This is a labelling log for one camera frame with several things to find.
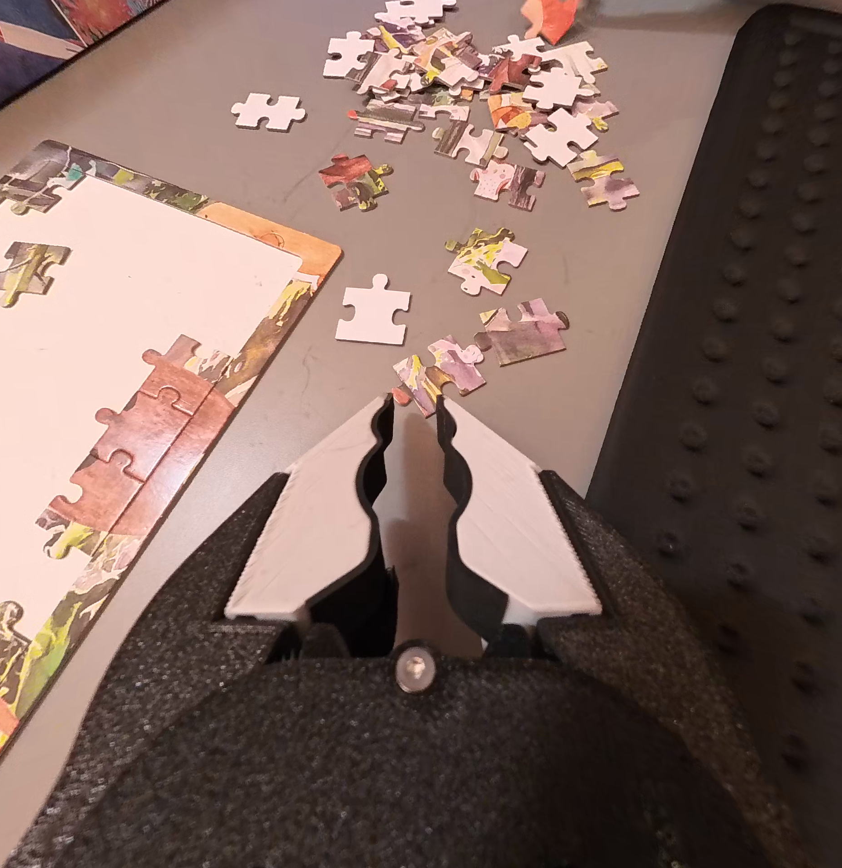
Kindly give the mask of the whiskered orange puzzle piece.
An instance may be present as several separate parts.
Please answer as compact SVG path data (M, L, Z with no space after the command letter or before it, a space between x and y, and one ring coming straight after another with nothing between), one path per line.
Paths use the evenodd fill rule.
M527 20L524 38L543 38L548 44L557 44L572 28L579 1L525 1L521 14Z

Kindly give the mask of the assembled brown trunk puzzle pieces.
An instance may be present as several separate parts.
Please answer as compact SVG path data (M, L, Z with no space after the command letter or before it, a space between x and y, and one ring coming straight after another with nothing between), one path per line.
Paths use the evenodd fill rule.
M56 496L36 520L52 557L93 554L109 533L146 537L160 520L233 412L216 387L231 356L200 359L197 347L181 334L166 353L145 351L152 371L123 410L95 414L105 430L70 477L80 497Z

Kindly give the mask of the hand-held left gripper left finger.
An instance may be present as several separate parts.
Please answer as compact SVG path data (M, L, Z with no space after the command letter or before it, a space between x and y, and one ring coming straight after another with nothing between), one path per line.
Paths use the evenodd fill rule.
M351 656L387 656L398 581L373 509L386 484L394 402L378 396L288 469L224 609L230 620L335 627Z

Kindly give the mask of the black studded rubber mat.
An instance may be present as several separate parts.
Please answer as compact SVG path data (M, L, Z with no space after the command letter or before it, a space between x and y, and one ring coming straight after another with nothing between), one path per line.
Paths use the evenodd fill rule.
M588 502L716 647L842 866L842 15L734 41Z

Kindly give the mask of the lion jigsaw puzzle board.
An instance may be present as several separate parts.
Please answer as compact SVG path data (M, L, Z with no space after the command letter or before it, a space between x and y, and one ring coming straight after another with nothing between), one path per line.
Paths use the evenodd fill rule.
M47 212L0 206L11 243L64 245L41 296L0 305L0 757L123 581L341 257L337 245L66 144L38 144L5 175L55 177ZM36 520L179 335L231 356L217 381L233 412L146 537L105 535L54 558Z

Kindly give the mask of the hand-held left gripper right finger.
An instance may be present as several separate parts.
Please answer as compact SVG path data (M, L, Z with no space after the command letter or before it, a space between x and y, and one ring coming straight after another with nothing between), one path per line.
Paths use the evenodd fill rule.
M437 399L444 485L454 502L446 593L485 646L548 619L602 614L568 519L542 469L455 401Z

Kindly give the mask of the illustrated puzzle box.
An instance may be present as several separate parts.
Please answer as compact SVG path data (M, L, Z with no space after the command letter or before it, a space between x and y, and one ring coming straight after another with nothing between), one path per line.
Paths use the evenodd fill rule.
M0 109L160 1L0 1Z

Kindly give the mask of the grey desk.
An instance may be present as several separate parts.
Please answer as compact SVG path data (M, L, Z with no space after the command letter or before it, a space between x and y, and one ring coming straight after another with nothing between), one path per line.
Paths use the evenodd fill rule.
M565 353L492 365L470 411L543 467L587 491L623 373L734 35L727 2L599 16L586 38L610 65L619 107L605 148L641 195L621 213L587 208L568 172L549 171L535 211L479 200L460 163L428 137L366 148L345 113L350 86L322 75L332 36L381 2L171 2L0 113L0 174L57 139L339 244L322 295L214 448L115 601L0 765L0 811L43 801L120 640L170 572L272 472L393 382L405 353L333 339L344 287L374 273L413 294L406 353L477 331L448 299L445 240L482 223L529 248L519 300L566 311Z

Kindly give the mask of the yellow green dotted puzzle piece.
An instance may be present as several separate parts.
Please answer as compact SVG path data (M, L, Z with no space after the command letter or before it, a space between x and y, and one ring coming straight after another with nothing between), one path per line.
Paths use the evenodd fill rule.
M465 242L448 241L445 249L455 255L448 273L461 279L461 290L470 296L480 295L482 289L503 295L511 276L501 273L499 266L518 267L528 253L527 247L515 244L514 239L514 232L507 227L493 233L478 227Z

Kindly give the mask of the grey yellow-green puzzle piece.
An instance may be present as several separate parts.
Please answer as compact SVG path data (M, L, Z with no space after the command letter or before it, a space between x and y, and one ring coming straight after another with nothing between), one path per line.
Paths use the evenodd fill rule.
M15 241L4 254L9 261L0 269L0 305L13 307L24 294L45 295L54 278L47 275L50 266L63 265L71 254L64 245Z

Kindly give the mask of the pile of puzzle pieces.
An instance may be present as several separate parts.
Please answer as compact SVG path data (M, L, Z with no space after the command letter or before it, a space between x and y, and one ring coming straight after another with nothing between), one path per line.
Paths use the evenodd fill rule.
M609 128L608 119L618 114L596 85L597 74L608 69L605 60L586 41L557 46L515 34L481 52L469 31L434 27L456 4L385 2L372 27L330 38L323 77L350 81L365 97L347 113L355 123L354 136L402 144L410 131L425 131L424 119L442 115L447 124L431 131L434 154L450 160L464 155L477 198L496 202L506 193L511 208L531 212L535 207L535 191L546 173L508 159L505 139L511 135L537 164L567 168L575 182L586 181L581 192L588 207L625 209L640 194L638 188L623 174L618 157L594 148L598 134ZM470 121L476 95L490 114L490 128L476 130ZM307 113L299 97L253 92L234 103L231 114L238 128L287 132ZM318 175L340 211L369 211L386 194L383 178L392 171L387 165L374 167L363 155L336 155ZM393 314L408 312L408 304L397 302L408 303L410 294L386 285L379 275L370 289L345 290L343 304L355 307L356 315L339 321L337 340L403 345L405 327L393 322ZM518 309L520 320L502 307L481 313L482 331L466 347L451 336L434 341L427 349L433 364L418 355L394 364L400 382L392 389L394 402L415 404L429 418L444 386L454 385L464 396L485 385L478 370L485 353L507 366L565 350L561 331L568 319L563 313L550 311L541 298Z

